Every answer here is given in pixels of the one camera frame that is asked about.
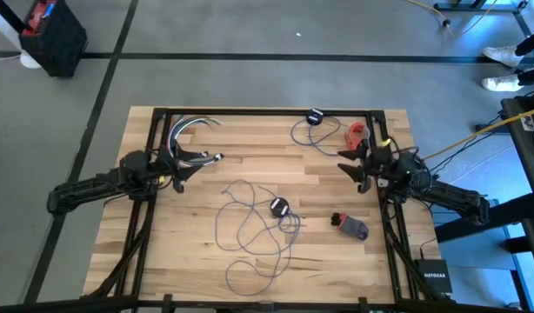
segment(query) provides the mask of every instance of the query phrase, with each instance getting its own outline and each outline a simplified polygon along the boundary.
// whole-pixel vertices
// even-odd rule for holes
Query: yellow cable
[[[526,112],[526,113],[517,115],[517,116],[515,116],[515,117],[507,118],[507,119],[505,119],[505,120],[503,120],[503,121],[501,121],[501,122],[499,122],[499,123],[494,123],[493,125],[488,126],[488,127],[484,128],[484,129],[482,129],[482,130],[480,130],[480,131],[477,131],[477,132],[471,134],[470,136],[466,137],[465,139],[463,139],[463,140],[461,140],[461,141],[459,141],[459,142],[457,142],[457,143],[454,143],[454,144],[448,146],[447,148],[445,148],[445,149],[443,149],[443,150],[440,150],[439,152],[436,152],[436,153],[434,153],[434,154],[432,154],[432,155],[430,155],[430,156],[426,156],[426,157],[424,158],[424,161],[426,161],[427,159],[430,159],[430,158],[432,158],[432,157],[436,157],[436,156],[440,155],[441,153],[443,153],[443,152],[445,152],[445,151],[451,150],[452,148],[457,147],[458,145],[460,145],[460,144],[462,144],[462,143],[465,143],[465,142],[469,141],[469,140],[472,139],[473,137],[477,137],[477,136],[479,136],[479,135],[481,135],[481,134],[483,134],[483,133],[485,133],[485,132],[488,132],[488,131],[490,131],[490,130],[494,130],[495,128],[497,128],[497,127],[499,127],[499,126],[503,126],[503,125],[505,125],[505,124],[507,124],[507,123],[517,121],[517,120],[519,120],[519,119],[521,119],[521,118],[523,118],[523,117],[529,117],[529,116],[532,115],[532,114],[534,114],[534,110],[530,110],[530,111],[528,111],[528,112]]]
[[[424,3],[419,3],[418,1],[415,1],[415,0],[406,0],[406,1],[408,1],[409,3],[413,3],[413,4],[415,4],[415,5],[419,5],[419,6],[423,7],[423,8],[428,9],[428,10],[432,10],[433,12],[437,13],[440,17],[442,17],[443,20],[448,20],[448,18],[445,17],[445,16],[443,15],[443,13],[441,13],[439,10],[435,9],[434,7],[431,7],[431,6],[429,6],[429,5],[427,5],[427,4],[424,4]],[[447,24],[447,30],[448,30],[448,31],[450,32],[450,34],[451,34],[453,37],[455,37],[455,38],[460,38],[460,37],[462,37],[465,33],[469,32],[471,29],[473,29],[474,26],[476,26],[476,25],[479,23],[479,21],[481,21],[482,18],[484,18],[484,17],[491,11],[491,9],[493,9],[493,6],[495,5],[495,3],[497,3],[497,0],[493,1],[493,3],[491,4],[490,8],[487,9],[487,11],[486,11],[486,12],[485,12],[485,13],[484,13],[484,14],[483,14],[483,15],[482,15],[482,16],[481,16],[481,17],[480,17],[480,18],[479,18],[479,19],[478,19],[472,26],[470,26],[470,27],[468,28],[468,30],[463,31],[463,32],[460,33],[460,34],[455,34],[455,33],[452,32],[451,26],[450,26],[449,24]]]

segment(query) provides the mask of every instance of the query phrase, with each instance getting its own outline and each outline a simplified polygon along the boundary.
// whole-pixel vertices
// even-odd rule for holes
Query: blue cable
[[[250,189],[251,189],[251,194],[252,194],[252,201],[251,201],[251,204],[249,203],[245,203],[243,201],[239,201],[237,200],[234,195],[232,195],[229,191],[230,187],[234,184],[234,183],[245,183],[247,185],[250,186]],[[262,190],[265,190],[269,193],[271,193],[275,198],[277,197],[274,193],[272,193],[271,191],[261,187],[261,186],[258,186],[260,189]],[[278,223],[273,225],[273,226],[268,226],[267,223],[265,222],[264,218],[261,217],[261,215],[259,214],[259,212],[257,211],[256,209],[256,206],[260,205],[260,204],[264,204],[264,203],[268,203],[268,202],[271,202],[272,200],[267,200],[267,201],[262,201],[260,203],[256,203],[256,191],[254,190],[253,186],[251,185],[251,183],[248,183],[244,180],[236,180],[232,183],[230,183],[228,185],[228,187],[226,187],[226,189],[221,193],[221,194],[228,194],[231,198],[232,198],[232,201],[225,204],[217,213],[217,216],[215,217],[215,243],[217,244],[217,247],[219,247],[220,249],[222,250],[225,250],[225,251],[239,251],[239,250],[244,250],[246,252],[248,252],[249,254],[253,255],[253,256],[277,256],[277,262],[275,263],[275,266],[273,267],[273,272],[271,274],[263,274],[263,273],[260,273],[259,270],[257,270],[256,266],[254,266],[252,263],[249,263],[247,261],[243,261],[243,260],[237,260],[235,261],[234,263],[232,263],[231,265],[229,265],[229,267],[226,269],[226,271],[224,272],[224,279],[226,281],[226,285],[229,287],[229,289],[234,292],[236,295],[239,295],[239,296],[256,296],[256,295],[259,295],[260,293],[262,293],[263,291],[267,290],[271,284],[273,283],[273,280],[275,279],[275,277],[278,277],[278,276],[281,276],[285,271],[286,269],[288,269],[289,265],[290,265],[290,260],[292,258],[292,244],[296,241],[296,238],[298,236],[298,233],[300,231],[300,225],[301,225],[301,220],[300,220],[300,216],[292,213],[292,211],[289,209],[289,213],[286,215],[286,216],[283,216],[282,218],[279,218],[278,220]],[[238,242],[238,246],[239,248],[235,248],[235,249],[230,249],[230,248],[225,248],[223,246],[221,246],[221,244],[218,242],[218,236],[217,236],[217,230],[218,230],[218,218],[219,216],[221,215],[221,213],[223,212],[223,210],[234,204],[234,203],[238,203],[238,204],[241,204],[247,208],[250,209],[250,211],[248,212],[248,214],[246,215],[246,218],[244,219],[244,221],[240,224],[240,227],[238,227],[238,232],[237,232],[237,235],[236,235],[236,239],[237,239],[237,242]],[[247,243],[242,243],[242,241],[240,240],[240,232],[242,230],[242,228],[245,226],[246,222],[248,221],[248,219],[250,218],[251,214],[252,213],[255,213],[257,215],[257,217],[259,217],[259,219],[261,219],[261,221],[263,222],[264,224],[264,228],[262,230],[260,230],[253,238],[251,238],[251,240]],[[284,224],[284,220],[288,219],[289,222],[287,224]],[[272,229],[274,228],[278,228],[281,232],[285,233],[285,234],[292,234],[291,238],[290,238],[290,242],[288,243],[288,245],[286,247],[284,247],[283,249],[281,249],[281,246],[280,244],[278,243],[277,239],[275,239],[275,237],[273,236],[273,233],[271,232]],[[259,252],[254,252],[254,251],[250,251],[247,249],[247,247],[252,244],[256,238],[261,235],[264,231],[267,231],[271,237],[271,239],[273,239],[273,242],[275,242],[275,244],[277,245],[277,252],[273,252],[273,253],[259,253]],[[289,256],[288,256],[288,262],[286,263],[286,265],[280,270],[278,271],[277,273],[277,268],[278,268],[278,265],[280,263],[280,260],[282,258],[282,254],[283,252],[285,252],[286,250],[289,251]],[[244,263],[244,264],[247,264],[248,266],[250,266],[254,271],[256,271],[256,273],[261,276],[261,277],[266,277],[266,278],[269,278],[269,282],[267,283],[267,285],[262,288],[261,290],[259,290],[258,292],[254,292],[254,293],[249,293],[249,294],[242,294],[242,293],[238,293],[233,287],[232,285],[230,284],[230,280],[229,280],[229,273],[230,273],[230,269],[236,265],[237,263]]]
[[[321,143],[323,140],[325,140],[327,137],[329,137],[330,135],[336,133],[338,130],[340,130],[340,126],[341,126],[341,123],[340,121],[338,120],[338,118],[335,118],[335,117],[326,117],[326,118],[332,118],[333,120],[337,121],[338,123],[338,126],[333,130],[331,131],[329,134],[323,136],[321,139],[317,140],[316,142],[313,141],[313,139],[311,139],[311,128],[313,127],[313,125],[310,125],[309,129],[308,129],[308,137],[310,138],[310,142],[309,143],[300,143],[298,140],[296,140],[296,138],[294,137],[294,129],[296,128],[296,126],[298,126],[300,123],[303,123],[306,121],[307,118],[303,119],[302,121],[298,122],[298,123],[295,123],[294,126],[292,126],[292,128],[290,129],[290,137],[292,137],[292,140],[294,141],[294,143],[297,143],[301,146],[306,146],[306,147],[315,147],[319,152],[325,154],[326,156],[328,157],[338,157],[338,154],[333,154],[333,153],[328,153],[328,152],[325,152],[323,150],[321,150],[317,145],[319,143]]]

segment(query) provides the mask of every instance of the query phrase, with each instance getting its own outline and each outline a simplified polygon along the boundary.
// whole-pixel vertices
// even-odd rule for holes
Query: red label
[[[31,12],[31,18],[27,21],[27,24],[32,28],[32,30],[23,30],[23,36],[36,36],[39,33],[39,24],[43,19],[44,12],[47,10],[51,3],[56,3],[57,1],[47,1],[46,3],[37,2],[35,8]]]

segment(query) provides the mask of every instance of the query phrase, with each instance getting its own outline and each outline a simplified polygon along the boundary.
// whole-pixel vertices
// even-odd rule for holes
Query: black puck
[[[275,217],[283,217],[290,211],[288,201],[284,198],[275,198],[270,202],[270,213]]]
[[[305,120],[309,125],[319,125],[323,121],[323,112],[318,109],[311,109],[308,111],[308,116]]]

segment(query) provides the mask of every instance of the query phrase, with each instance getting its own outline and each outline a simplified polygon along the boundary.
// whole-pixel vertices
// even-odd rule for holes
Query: white cable
[[[172,152],[172,148],[170,146],[170,142],[172,139],[178,139],[178,136],[182,133],[182,131],[194,124],[194,123],[205,123],[207,126],[209,126],[212,130],[214,130],[214,127],[213,125],[214,124],[217,124],[217,125],[223,125],[224,123],[217,120],[216,118],[211,118],[211,117],[191,117],[187,120],[183,120],[182,118],[180,118],[175,124],[174,126],[172,126],[172,128],[170,129],[170,132],[169,132],[169,135],[167,136],[167,149],[170,153],[170,155],[172,157],[174,157],[174,154]],[[213,164],[217,161],[220,161],[223,157],[222,155],[220,154],[217,154],[215,155],[212,159],[208,160],[208,155],[206,153],[203,153],[202,152],[202,155],[203,155],[203,158],[197,158],[197,159],[193,159],[193,160],[188,160],[188,161],[183,161],[183,160],[180,160],[178,163],[180,166],[182,167],[192,167],[192,166],[195,166],[195,165],[201,165],[201,166],[207,166],[209,164]]]
[[[11,60],[11,59],[13,59],[13,58],[17,58],[17,57],[20,57],[20,56],[21,56],[21,54],[19,54],[19,55],[17,55],[17,56],[13,56],[13,57],[2,57],[2,58],[0,58],[0,61]]]

